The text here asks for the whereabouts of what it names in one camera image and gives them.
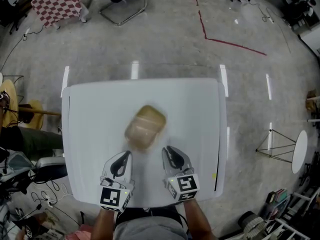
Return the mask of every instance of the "wooden stick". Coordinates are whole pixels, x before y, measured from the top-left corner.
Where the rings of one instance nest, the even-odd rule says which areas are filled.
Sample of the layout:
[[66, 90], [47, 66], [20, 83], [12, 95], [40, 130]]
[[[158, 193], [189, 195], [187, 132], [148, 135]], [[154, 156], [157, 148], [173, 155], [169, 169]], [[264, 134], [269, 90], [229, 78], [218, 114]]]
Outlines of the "wooden stick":
[[37, 114], [61, 116], [60, 113], [50, 112], [50, 111], [45, 111], [45, 110], [39, 110], [39, 109], [33, 109], [33, 108], [27, 108], [27, 107], [21, 107], [21, 106], [19, 106], [19, 112], [31, 112], [31, 113], [37, 113]]

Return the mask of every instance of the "checkered tablecloth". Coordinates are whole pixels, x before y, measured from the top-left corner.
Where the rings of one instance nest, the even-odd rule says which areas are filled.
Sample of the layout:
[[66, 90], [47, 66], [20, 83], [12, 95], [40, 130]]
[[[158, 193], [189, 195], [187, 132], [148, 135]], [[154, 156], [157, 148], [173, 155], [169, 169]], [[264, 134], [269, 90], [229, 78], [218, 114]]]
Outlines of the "checkered tablecloth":
[[82, 10], [80, 0], [32, 0], [31, 5], [45, 27], [63, 19], [79, 17]]

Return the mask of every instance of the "concrete floor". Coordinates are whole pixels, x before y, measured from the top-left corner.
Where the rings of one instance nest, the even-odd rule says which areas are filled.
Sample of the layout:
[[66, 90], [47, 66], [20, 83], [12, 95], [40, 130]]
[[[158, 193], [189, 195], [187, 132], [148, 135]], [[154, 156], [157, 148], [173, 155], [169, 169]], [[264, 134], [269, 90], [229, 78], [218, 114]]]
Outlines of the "concrete floor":
[[[110, 9], [114, 17], [125, 18], [141, 0], [126, 2]], [[260, 3], [264, 12], [268, 6], [280, 14], [264, 0], [251, 2]], [[273, 129], [293, 139], [306, 130], [307, 160], [318, 145], [318, 134], [306, 121], [309, 115], [305, 97], [320, 82], [319, 66], [314, 55], [280, 18], [271, 13], [275, 23], [263, 22], [257, 5], [236, 0], [148, 0], [145, 12], [116, 27], [98, 13], [106, 3], [107, 0], [92, 0], [87, 23], [75, 18], [63, 21], [59, 30], [50, 27], [37, 35], [30, 34], [27, 41], [16, 47], [3, 74], [25, 76], [17, 82], [25, 101], [38, 99], [46, 109], [60, 111], [66, 66], [70, 67], [70, 86], [130, 79], [133, 63], [139, 64], [139, 78], [209, 77], [221, 81], [220, 65], [225, 65], [229, 145], [224, 191], [219, 198], [200, 203], [214, 234], [219, 237], [230, 233], [248, 210], [257, 213], [268, 192], [295, 188], [299, 174], [292, 174], [290, 164], [255, 153], [270, 123]], [[18, 32], [4, 37], [0, 65], [27, 28], [31, 32], [41, 29], [36, 18], [31, 11]], [[270, 77], [271, 100], [266, 74]], [[47, 116], [43, 130], [56, 131], [59, 123], [57, 118]], [[68, 178], [57, 182], [64, 182], [71, 192]], [[22, 207], [26, 213], [32, 211], [35, 203], [31, 191], [40, 195], [41, 190], [31, 185], [27, 195], [13, 194], [12, 207]], [[83, 211], [88, 224], [93, 223], [99, 211], [98, 206], [78, 202], [72, 196], [64, 197], [57, 207], [79, 222], [79, 211]], [[78, 228], [64, 214], [54, 212], [60, 218], [61, 230], [71, 232]]]

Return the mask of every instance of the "brown plastic container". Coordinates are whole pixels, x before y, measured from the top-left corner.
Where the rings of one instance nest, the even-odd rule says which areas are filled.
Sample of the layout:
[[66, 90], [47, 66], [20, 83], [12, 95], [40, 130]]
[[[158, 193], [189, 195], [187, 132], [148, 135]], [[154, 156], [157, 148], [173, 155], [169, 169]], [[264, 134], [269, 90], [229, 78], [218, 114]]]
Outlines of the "brown plastic container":
[[130, 146], [147, 150], [166, 125], [166, 117], [150, 105], [143, 106], [125, 130]]

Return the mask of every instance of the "white marker cube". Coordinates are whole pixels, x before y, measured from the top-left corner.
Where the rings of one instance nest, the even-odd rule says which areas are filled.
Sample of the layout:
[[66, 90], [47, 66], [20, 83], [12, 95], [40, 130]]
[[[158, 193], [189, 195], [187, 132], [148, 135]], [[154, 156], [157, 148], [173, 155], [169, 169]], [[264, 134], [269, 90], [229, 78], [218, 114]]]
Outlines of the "white marker cube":
[[99, 186], [98, 204], [105, 210], [123, 213], [132, 196], [130, 189]]
[[170, 177], [166, 180], [166, 188], [177, 202], [193, 199], [200, 189], [198, 175]]

